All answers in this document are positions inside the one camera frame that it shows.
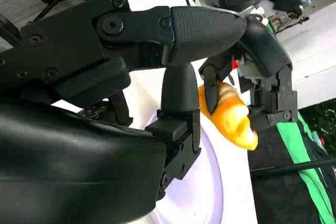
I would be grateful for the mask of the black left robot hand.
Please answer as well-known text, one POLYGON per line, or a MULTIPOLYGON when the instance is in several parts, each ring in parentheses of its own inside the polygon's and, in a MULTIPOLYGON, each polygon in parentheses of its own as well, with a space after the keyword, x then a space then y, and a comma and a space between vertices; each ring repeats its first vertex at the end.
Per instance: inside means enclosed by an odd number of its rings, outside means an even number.
POLYGON ((292 62, 273 32, 256 15, 247 18, 245 34, 234 46, 208 58, 199 69, 212 110, 219 99, 215 85, 230 75, 233 62, 238 64, 241 93, 250 93, 248 109, 252 129, 260 131, 298 120, 292 62))

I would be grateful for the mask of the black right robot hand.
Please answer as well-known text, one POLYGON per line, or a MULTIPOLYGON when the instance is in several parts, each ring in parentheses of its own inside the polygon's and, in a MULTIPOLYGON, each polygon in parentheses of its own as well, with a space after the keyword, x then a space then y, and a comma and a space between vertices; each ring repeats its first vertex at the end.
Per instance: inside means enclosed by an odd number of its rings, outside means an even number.
POLYGON ((192 62, 229 49, 246 19, 205 6, 133 12, 88 0, 21 29, 1 53, 1 223, 127 223, 150 213, 201 153, 192 62), (94 116, 126 111, 130 72, 164 68, 144 130, 94 116))

